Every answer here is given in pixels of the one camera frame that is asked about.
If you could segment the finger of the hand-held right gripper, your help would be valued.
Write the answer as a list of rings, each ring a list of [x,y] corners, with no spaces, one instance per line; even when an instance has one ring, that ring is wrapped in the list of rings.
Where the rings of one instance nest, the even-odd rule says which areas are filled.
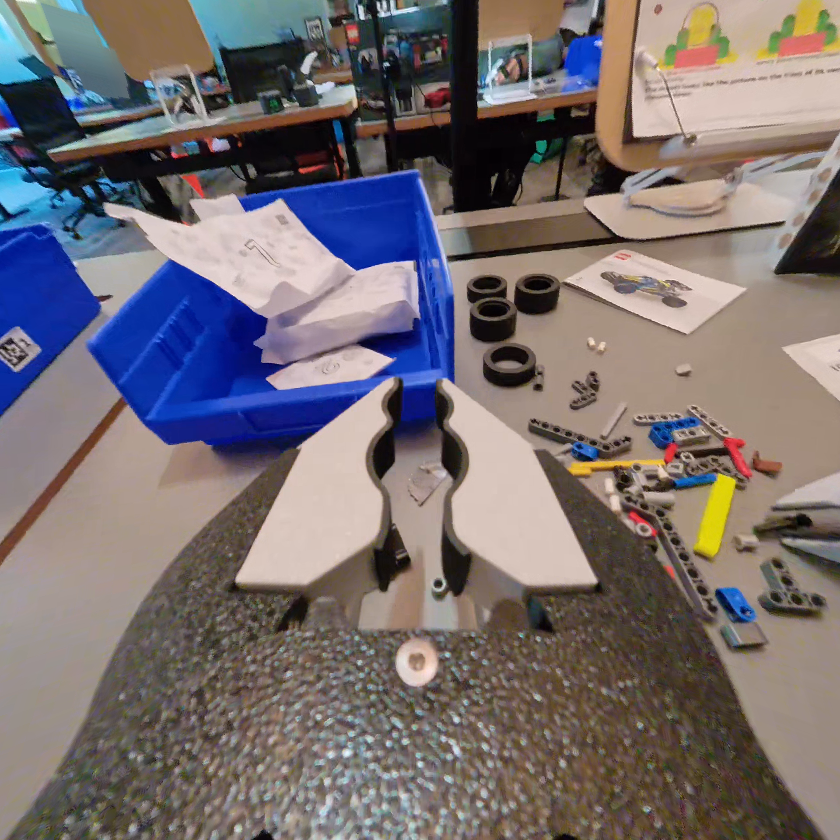
[[[839,565],[839,539],[784,537],[780,540],[780,545],[802,557]]]
[[[815,480],[778,499],[772,511],[839,511],[839,473]]]

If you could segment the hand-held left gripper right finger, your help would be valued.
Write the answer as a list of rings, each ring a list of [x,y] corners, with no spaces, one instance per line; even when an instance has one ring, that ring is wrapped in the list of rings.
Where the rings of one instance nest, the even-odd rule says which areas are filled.
[[[596,592],[549,467],[536,450],[450,380],[436,384],[444,496],[441,564],[449,593],[485,625],[499,604],[528,613],[536,596]]]

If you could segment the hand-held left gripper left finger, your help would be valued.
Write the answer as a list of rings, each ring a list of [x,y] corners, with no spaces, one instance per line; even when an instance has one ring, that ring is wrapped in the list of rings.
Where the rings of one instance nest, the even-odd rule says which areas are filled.
[[[331,599],[358,625],[364,598],[411,563],[382,481],[402,409],[403,381],[387,379],[293,451],[236,573],[239,590]]]

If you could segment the dark grey lego beam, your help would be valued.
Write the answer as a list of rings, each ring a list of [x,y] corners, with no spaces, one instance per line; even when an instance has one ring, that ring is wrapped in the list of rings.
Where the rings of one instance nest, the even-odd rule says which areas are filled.
[[[782,511],[767,515],[752,527],[757,536],[772,532],[805,532],[813,528],[813,520],[801,512]]]

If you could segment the pile of loose lego pieces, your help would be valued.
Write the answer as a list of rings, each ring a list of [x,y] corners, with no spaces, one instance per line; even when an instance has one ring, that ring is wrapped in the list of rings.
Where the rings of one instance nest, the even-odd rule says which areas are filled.
[[[633,425],[646,430],[657,456],[629,458],[633,437],[613,434],[626,408],[627,404],[621,403],[597,437],[536,417],[528,420],[528,431],[560,444],[557,457],[571,458],[566,467],[571,474],[605,473],[604,493],[613,514],[651,550],[664,552],[665,571],[677,581],[698,617],[709,623],[723,621],[720,635],[730,649],[763,647],[767,640],[746,596],[737,587],[712,587],[696,561],[718,556],[736,492],[745,491],[755,475],[777,477],[782,463],[762,458],[757,450],[745,458],[746,442],[697,404],[688,405],[682,413],[633,416]],[[688,544],[679,534],[672,511],[679,492],[703,487],[709,490],[706,506],[697,536]],[[781,546],[784,537],[838,539],[838,511],[805,515],[813,520],[813,528],[805,532],[756,535],[752,528],[733,535],[733,548],[737,553],[751,553],[758,550],[762,539],[777,539]],[[827,608],[825,596],[803,588],[780,556],[761,561],[759,571],[764,589],[758,604],[765,612],[822,617]]]

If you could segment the open instruction booklet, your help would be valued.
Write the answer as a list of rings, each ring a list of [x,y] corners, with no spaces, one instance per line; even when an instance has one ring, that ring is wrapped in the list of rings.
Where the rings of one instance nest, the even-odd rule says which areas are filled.
[[[839,401],[839,334],[783,347],[793,362]]]

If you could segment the blue plastic bin with tag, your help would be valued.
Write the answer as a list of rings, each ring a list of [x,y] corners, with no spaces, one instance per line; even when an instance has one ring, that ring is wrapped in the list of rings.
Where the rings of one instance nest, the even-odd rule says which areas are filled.
[[[88,343],[144,426],[168,445],[303,439],[389,376],[403,382],[402,421],[430,423],[438,380],[455,378],[454,292],[419,171],[268,192],[247,213],[283,199],[355,269],[407,261],[418,273],[420,319],[409,333],[363,346],[392,359],[363,381],[279,391],[255,341],[266,319],[189,269],[168,261]]]
[[[1,412],[99,315],[101,303],[43,224],[1,232]]]

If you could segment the crumpled white paper sheet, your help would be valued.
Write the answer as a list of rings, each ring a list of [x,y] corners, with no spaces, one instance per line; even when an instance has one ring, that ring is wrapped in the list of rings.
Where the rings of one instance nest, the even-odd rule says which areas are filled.
[[[286,365],[411,332],[420,317],[417,264],[390,262],[360,269],[318,300],[268,319],[255,346],[262,363]]]

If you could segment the white poster stand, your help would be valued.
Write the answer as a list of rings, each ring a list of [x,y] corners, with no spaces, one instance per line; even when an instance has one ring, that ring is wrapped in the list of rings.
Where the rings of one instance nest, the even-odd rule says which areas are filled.
[[[619,192],[584,199],[585,210],[628,242],[703,235],[782,224],[792,201],[764,186],[772,175],[817,161],[816,152],[751,160],[717,179],[663,185],[687,168],[639,172]]]

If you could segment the wooden office desk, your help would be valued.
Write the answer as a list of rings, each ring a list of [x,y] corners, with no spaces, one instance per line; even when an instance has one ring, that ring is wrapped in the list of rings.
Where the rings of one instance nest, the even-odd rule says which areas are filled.
[[[527,163],[541,140],[568,140],[593,134],[597,90],[544,94],[502,104],[483,102],[463,124],[440,110],[388,122],[352,120],[343,128],[350,141],[383,138],[387,171],[415,159],[435,158],[448,171],[456,213],[509,207],[519,194]]]
[[[242,165],[256,158],[238,142],[246,135],[286,130],[289,127],[325,124],[336,140],[333,122],[342,127],[345,160],[349,178],[362,177],[356,148],[358,100],[352,85],[332,88],[321,95],[318,104],[302,107],[292,104],[276,113],[264,113],[258,101],[235,104],[210,122],[172,124],[165,116],[143,119],[117,129],[87,136],[74,143],[49,149],[55,163],[90,162],[113,182],[137,182],[151,199],[151,212],[169,221],[182,216],[160,182],[160,177],[185,175]],[[208,145],[213,139],[234,139],[230,150],[216,154],[189,154],[174,157],[172,148],[188,142]]]

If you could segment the instruction poster on cardboard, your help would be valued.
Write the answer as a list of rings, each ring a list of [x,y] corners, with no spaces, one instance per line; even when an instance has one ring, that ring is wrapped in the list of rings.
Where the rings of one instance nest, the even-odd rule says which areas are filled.
[[[605,2],[595,133],[629,172],[827,149],[838,1]]]

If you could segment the clear acrylic stand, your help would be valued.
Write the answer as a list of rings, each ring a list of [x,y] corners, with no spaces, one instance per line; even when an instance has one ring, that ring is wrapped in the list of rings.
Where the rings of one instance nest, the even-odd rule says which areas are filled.
[[[150,80],[173,129],[208,124],[207,109],[194,70],[186,64],[153,69]]]
[[[532,77],[532,48],[530,34],[487,42],[487,73],[482,97],[488,105],[525,102],[537,97]]]

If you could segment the black monitor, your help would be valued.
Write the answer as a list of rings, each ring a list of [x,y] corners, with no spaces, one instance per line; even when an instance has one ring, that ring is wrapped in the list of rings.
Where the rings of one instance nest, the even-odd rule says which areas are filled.
[[[292,100],[296,72],[308,53],[301,38],[250,47],[221,46],[218,52],[235,104],[256,102],[267,91]]]

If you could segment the dark printed toy box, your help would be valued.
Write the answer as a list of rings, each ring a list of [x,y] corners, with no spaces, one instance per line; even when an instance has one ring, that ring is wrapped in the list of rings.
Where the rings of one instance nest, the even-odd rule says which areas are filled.
[[[343,24],[360,120],[385,121],[386,79],[396,119],[449,108],[449,5],[415,6],[385,14],[379,27],[362,6],[361,17]]]

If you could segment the black upright post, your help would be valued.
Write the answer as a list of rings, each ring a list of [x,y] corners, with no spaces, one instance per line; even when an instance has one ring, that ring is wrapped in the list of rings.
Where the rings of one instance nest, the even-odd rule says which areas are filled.
[[[471,212],[479,203],[476,158],[479,2],[452,1],[450,57],[451,179],[454,211]]]

